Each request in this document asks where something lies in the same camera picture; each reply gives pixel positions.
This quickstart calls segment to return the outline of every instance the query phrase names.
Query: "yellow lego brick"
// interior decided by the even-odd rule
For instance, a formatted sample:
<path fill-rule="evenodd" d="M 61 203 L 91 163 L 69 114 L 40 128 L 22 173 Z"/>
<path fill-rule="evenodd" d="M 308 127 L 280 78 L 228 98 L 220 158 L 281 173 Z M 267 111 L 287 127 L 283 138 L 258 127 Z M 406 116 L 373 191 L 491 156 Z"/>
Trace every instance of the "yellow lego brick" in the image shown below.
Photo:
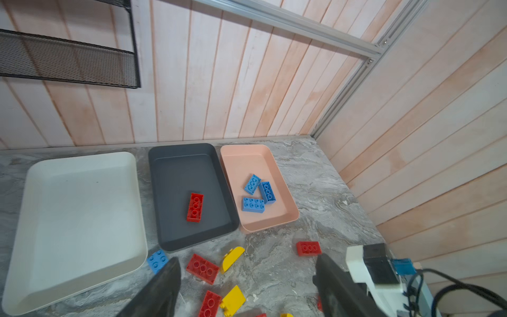
<path fill-rule="evenodd" d="M 236 262 L 237 259 L 245 252 L 245 249 L 237 246 L 234 249 L 231 249 L 229 253 L 224 256 L 224 261 L 222 262 L 222 266 L 220 267 L 220 273 L 224 274 L 231 267 L 231 265 Z"/>
<path fill-rule="evenodd" d="M 223 308 L 225 317 L 233 316 L 238 309 L 245 303 L 246 298 L 236 285 L 231 291 L 222 299 L 220 308 Z"/>

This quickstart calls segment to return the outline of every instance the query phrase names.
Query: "tray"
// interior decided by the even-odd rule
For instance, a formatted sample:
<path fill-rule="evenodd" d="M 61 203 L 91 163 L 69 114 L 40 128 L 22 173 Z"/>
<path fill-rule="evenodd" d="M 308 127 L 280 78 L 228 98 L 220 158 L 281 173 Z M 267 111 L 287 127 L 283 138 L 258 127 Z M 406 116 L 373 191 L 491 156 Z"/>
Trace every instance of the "tray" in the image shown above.
<path fill-rule="evenodd" d="M 269 147 L 262 144 L 226 145 L 220 149 L 220 154 L 238 209 L 242 232 L 252 233 L 299 218 L 298 207 Z M 253 196 L 244 190 L 252 174 L 259 176 L 262 182 L 269 181 L 276 198 L 276 203 L 266 205 L 266 211 L 262 214 L 241 210 L 243 196 L 262 199 L 259 189 Z"/>
<path fill-rule="evenodd" d="M 20 315 L 146 260 L 136 160 L 127 152 L 46 160 L 26 177 L 2 308 Z"/>
<path fill-rule="evenodd" d="M 149 161 L 162 249 L 174 252 L 238 228 L 236 206 L 211 144 L 155 147 Z M 192 193 L 204 195 L 198 223 L 187 221 Z"/>

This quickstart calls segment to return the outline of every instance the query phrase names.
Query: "wire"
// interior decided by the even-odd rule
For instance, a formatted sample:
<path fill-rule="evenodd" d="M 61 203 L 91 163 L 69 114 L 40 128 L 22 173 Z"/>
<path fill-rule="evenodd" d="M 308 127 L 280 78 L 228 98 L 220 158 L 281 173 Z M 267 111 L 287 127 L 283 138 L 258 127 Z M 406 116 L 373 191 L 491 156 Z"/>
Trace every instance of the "wire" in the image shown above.
<path fill-rule="evenodd" d="M 503 299 L 502 297 L 500 297 L 497 293 L 495 292 L 492 292 L 488 289 L 485 289 L 485 288 L 482 288 L 482 287 L 479 287 L 479 286 L 476 286 L 476 285 L 472 285 L 472 284 L 466 284 L 466 283 L 463 283 L 445 273 L 442 273 L 440 271 L 437 271 L 437 270 L 434 270 L 434 269 L 422 269 L 422 270 L 416 270 L 416 273 L 414 275 L 412 275 L 412 277 L 410 278 L 408 284 L 407 284 L 407 290 L 410 290 L 412 288 L 412 284 L 414 282 L 414 280 L 418 277 L 418 276 L 421 276 L 421 283 L 419 284 L 419 287 L 418 287 L 418 290 L 417 290 L 417 295 L 416 295 L 416 301 L 415 303 L 412 303 L 412 301 L 410 300 L 410 295 L 408 296 L 408 301 L 409 301 L 409 315 L 410 317 L 412 317 L 412 308 L 415 308 L 415 312 L 418 311 L 418 302 L 419 302 L 419 295 L 420 295 L 420 290 L 421 290 L 421 285 L 422 285 L 422 282 L 423 282 L 423 276 L 424 276 L 424 273 L 425 272 L 430 272 L 430 273 L 433 273 L 433 274 L 437 274 L 443 278 L 446 278 L 448 280 L 450 280 L 451 282 L 453 282 L 455 285 L 451 285 L 451 286 L 447 286 L 445 288 L 443 288 L 442 290 L 440 290 L 437 295 L 435 295 L 435 299 L 433 301 L 433 304 L 431 306 L 431 317 L 436 317 L 437 315 L 437 305 L 438 305 L 438 302 L 441 300 L 441 298 L 448 292 L 452 292 L 452 291 L 455 291 L 457 289 L 465 289 L 465 290 L 469 290 L 479 296 L 481 296 L 482 298 L 490 301 L 491 303 L 499 306 L 500 308 L 502 309 L 505 309 L 507 310 L 507 301 L 505 299 Z"/>

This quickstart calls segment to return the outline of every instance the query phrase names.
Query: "red block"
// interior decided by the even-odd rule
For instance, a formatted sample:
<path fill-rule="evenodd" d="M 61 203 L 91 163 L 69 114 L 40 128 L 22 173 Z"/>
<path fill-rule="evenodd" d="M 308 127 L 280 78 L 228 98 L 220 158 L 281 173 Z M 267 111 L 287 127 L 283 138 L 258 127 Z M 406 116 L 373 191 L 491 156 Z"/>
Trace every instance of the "red block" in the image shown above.
<path fill-rule="evenodd" d="M 206 283 L 213 285 L 219 273 L 219 267 L 194 254 L 187 265 L 187 272 L 194 274 Z"/>
<path fill-rule="evenodd" d="M 301 241 L 296 244 L 296 247 L 298 248 L 298 255 L 300 257 L 311 257 L 322 254 L 317 241 Z"/>
<path fill-rule="evenodd" d="M 322 301 L 320 300 L 320 296 L 318 297 L 317 309 L 320 310 L 320 311 L 323 311 L 322 310 Z"/>
<path fill-rule="evenodd" d="M 202 201 L 204 195 L 192 193 L 190 195 L 189 212 L 187 213 L 187 221 L 199 222 L 202 214 Z"/>
<path fill-rule="evenodd" d="M 221 300 L 221 296 L 207 291 L 206 296 L 204 296 L 204 300 L 202 301 L 199 317 L 215 317 L 216 312 L 219 310 Z"/>

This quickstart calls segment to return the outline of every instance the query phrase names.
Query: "blue lego brick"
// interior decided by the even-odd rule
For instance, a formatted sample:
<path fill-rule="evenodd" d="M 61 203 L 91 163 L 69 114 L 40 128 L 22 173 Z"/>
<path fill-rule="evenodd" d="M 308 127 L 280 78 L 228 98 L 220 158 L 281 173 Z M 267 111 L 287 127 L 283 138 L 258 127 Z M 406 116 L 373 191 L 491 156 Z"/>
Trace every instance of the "blue lego brick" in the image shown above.
<path fill-rule="evenodd" d="M 414 275 L 415 268 L 410 259 L 392 259 L 391 260 L 394 269 L 398 275 Z"/>
<path fill-rule="evenodd" d="M 262 198 L 264 198 L 266 205 L 276 202 L 275 194 L 273 194 L 273 190 L 271 189 L 269 182 L 262 182 L 259 186 L 259 190 L 261 191 Z"/>
<path fill-rule="evenodd" d="M 165 256 L 164 251 L 160 249 L 148 257 L 146 262 L 148 262 L 148 265 L 150 266 L 150 269 L 152 269 L 153 273 L 157 274 L 158 271 L 160 271 L 167 263 L 167 257 Z"/>
<path fill-rule="evenodd" d="M 248 184 L 246 184 L 245 186 L 245 192 L 247 192 L 250 195 L 253 195 L 260 182 L 261 182 L 260 177 L 253 174 L 253 176 L 248 181 Z"/>
<path fill-rule="evenodd" d="M 257 198 L 243 197 L 243 208 L 244 212 L 263 213 L 264 212 L 264 200 Z"/>

